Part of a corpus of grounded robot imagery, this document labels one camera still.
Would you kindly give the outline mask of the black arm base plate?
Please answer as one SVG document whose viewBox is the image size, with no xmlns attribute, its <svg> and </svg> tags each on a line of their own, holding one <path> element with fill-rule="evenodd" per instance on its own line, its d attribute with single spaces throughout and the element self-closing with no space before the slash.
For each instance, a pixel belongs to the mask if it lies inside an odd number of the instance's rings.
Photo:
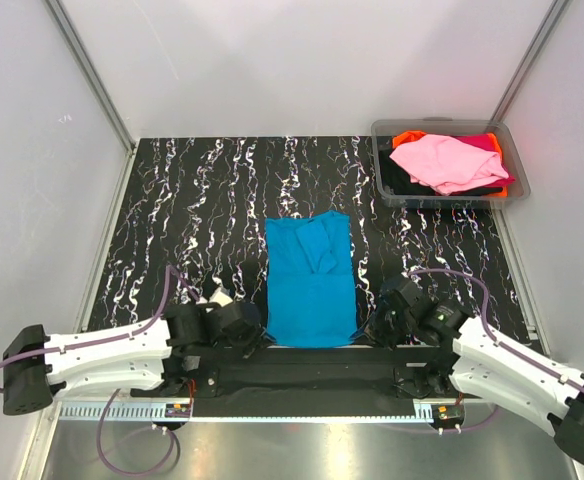
<svg viewBox="0 0 584 480">
<path fill-rule="evenodd" d="M 163 382 L 138 398 L 215 398 L 248 389 L 265 391 L 376 391 L 399 398 L 454 398 L 448 375 L 458 357 L 442 348 L 369 345 L 332 349 L 190 347 L 167 360 Z"/>
</svg>

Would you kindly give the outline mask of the blue t shirt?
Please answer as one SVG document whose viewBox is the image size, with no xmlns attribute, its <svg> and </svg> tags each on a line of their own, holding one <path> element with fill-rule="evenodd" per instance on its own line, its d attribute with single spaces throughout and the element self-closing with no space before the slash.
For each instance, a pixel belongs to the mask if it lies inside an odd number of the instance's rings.
<svg viewBox="0 0 584 480">
<path fill-rule="evenodd" d="M 335 348 L 357 330 L 350 219 L 268 218 L 267 333 L 279 346 Z"/>
</svg>

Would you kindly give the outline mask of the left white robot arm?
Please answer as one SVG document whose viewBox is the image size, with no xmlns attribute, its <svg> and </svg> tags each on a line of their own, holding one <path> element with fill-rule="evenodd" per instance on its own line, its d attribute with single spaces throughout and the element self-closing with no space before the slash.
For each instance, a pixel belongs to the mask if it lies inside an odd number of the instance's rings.
<svg viewBox="0 0 584 480">
<path fill-rule="evenodd" d="M 42 410 L 62 396 L 115 389 L 175 396 L 191 381 L 185 360 L 214 347 L 250 355 L 263 333 L 258 307 L 231 301 L 170 306 L 157 319 L 76 335 L 22 329 L 3 353 L 3 412 Z"/>
</svg>

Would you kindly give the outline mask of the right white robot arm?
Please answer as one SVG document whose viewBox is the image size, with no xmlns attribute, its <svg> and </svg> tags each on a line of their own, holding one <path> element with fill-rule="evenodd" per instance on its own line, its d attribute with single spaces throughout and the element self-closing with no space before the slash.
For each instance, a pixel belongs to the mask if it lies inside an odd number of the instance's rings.
<svg viewBox="0 0 584 480">
<path fill-rule="evenodd" d="M 584 465 L 584 373 L 551 360 L 491 327 L 455 300 L 428 296 L 412 280 L 381 286 L 364 328 L 376 344 L 397 347 L 412 335 L 436 352 L 422 367 L 395 375 L 413 399 L 457 392 L 487 400 L 533 423 Z"/>
</svg>

